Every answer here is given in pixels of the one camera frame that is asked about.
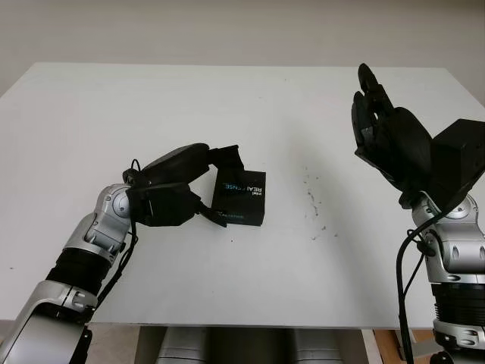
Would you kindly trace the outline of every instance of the wooden floor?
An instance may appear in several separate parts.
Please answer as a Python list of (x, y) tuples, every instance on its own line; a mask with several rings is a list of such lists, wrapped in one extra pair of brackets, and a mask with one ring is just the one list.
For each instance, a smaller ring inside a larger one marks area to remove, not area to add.
[[(413, 330), (416, 341), (433, 340), (433, 332), (431, 330)], [(374, 330), (377, 346), (379, 347), (380, 357), (383, 364), (403, 364), (405, 363), (399, 358), (396, 333), (392, 330)], [(430, 356), (425, 356), (415, 359), (415, 364), (429, 364)]]

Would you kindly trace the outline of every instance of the black cable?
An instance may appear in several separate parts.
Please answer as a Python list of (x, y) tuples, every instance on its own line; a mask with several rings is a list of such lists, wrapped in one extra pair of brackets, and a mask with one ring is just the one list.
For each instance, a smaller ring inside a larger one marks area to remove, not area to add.
[(421, 263), (423, 262), (423, 259), (424, 259), (424, 254), (421, 254), (421, 257), (419, 258), (419, 261), (416, 265), (416, 268), (415, 270), (412, 272), (412, 275), (411, 277), (409, 278), (409, 282), (408, 284), (406, 284), (406, 288), (404, 289), (404, 297), (406, 296), (406, 294), (408, 293), (408, 289), (410, 288), (411, 286), (411, 283), (413, 282), (413, 280), (415, 279), (415, 276), (416, 276), (416, 273), (418, 273), (418, 270), (419, 270), (419, 267), (421, 267)]
[(406, 307), (405, 307), (405, 293), (404, 287), (402, 283), (402, 257), (404, 256), (404, 252), (406, 248), (410, 244), (410, 242), (414, 241), (416, 236), (418, 236), (423, 230), (430, 227), (435, 222), (439, 221), (444, 216), (448, 215), (448, 212), (441, 212), (438, 215), (430, 218), (420, 226), (418, 226), (415, 230), (413, 230), (408, 237), (404, 239), (402, 242), (399, 251), (396, 257), (396, 280), (397, 280), (397, 294), (398, 294), (398, 301), (399, 301), (399, 327), (401, 329), (401, 338), (402, 338), (402, 349), (404, 351), (405, 360), (408, 364), (413, 364), (413, 355), (412, 355), (412, 346), (411, 346), (411, 339), (409, 337), (409, 326), (408, 326), (408, 318), (406, 316)]
[(113, 289), (116, 282), (118, 282), (118, 280), (121, 278), (123, 270), (127, 266), (128, 262), (130, 261), (131, 255), (133, 254), (135, 245), (138, 242), (138, 237), (136, 235), (136, 222), (134, 220), (131, 221), (131, 233), (129, 234), (131, 234), (130, 246), (128, 247), (127, 251), (124, 252), (121, 256), (120, 262), (118, 263), (118, 268), (114, 273), (113, 277), (111, 277), (110, 281), (103, 288), (103, 291), (98, 295), (98, 305), (96, 306), (96, 309), (100, 307), (106, 296), (109, 295), (109, 293)]
[(136, 167), (138, 168), (138, 171), (141, 171), (141, 168), (139, 167), (138, 159), (136, 158), (131, 161), (131, 169), (133, 169), (133, 167), (135, 166), (135, 163), (136, 163)]

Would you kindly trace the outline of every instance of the table surface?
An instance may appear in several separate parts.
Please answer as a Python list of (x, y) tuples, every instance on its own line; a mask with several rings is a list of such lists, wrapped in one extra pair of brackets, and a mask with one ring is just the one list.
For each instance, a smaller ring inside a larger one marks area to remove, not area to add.
[[(485, 120), (444, 69), (374, 72), (432, 135), (457, 118)], [(146, 165), (204, 142), (237, 143), (246, 169), (267, 172), (264, 224), (139, 226), (94, 322), (398, 327), (395, 258), (413, 223), (399, 191), (353, 154), (357, 89), (353, 67), (33, 65), (0, 98), (0, 319), (16, 317), (132, 158)], [(191, 185), (206, 204), (215, 173)], [(472, 195), (485, 206), (483, 181)], [(407, 307), (411, 326), (431, 326), (425, 269)]]

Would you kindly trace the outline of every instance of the black joint segment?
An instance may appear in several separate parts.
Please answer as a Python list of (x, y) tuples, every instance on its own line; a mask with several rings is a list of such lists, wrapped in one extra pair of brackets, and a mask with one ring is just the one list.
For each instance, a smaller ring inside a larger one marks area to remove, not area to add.
[(46, 279), (87, 290), (96, 296), (110, 267), (107, 259), (95, 253), (66, 248)]
[(431, 284), (431, 290), (438, 320), (485, 326), (485, 284)]

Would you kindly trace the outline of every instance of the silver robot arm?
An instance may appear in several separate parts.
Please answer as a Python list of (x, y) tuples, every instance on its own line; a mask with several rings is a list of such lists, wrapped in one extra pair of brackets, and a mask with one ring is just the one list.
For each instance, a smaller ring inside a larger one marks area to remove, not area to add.
[(0, 345), (1, 364), (78, 364), (86, 361), (85, 324), (130, 228), (127, 184), (106, 187), (81, 220), (47, 278), (37, 284)]
[[(435, 215), (427, 197), (412, 212), (417, 226)], [(485, 238), (477, 219), (477, 203), (467, 195), (422, 233), (434, 252), (426, 256), (427, 275), (436, 300), (435, 339), (445, 349), (432, 364), (485, 362)]]

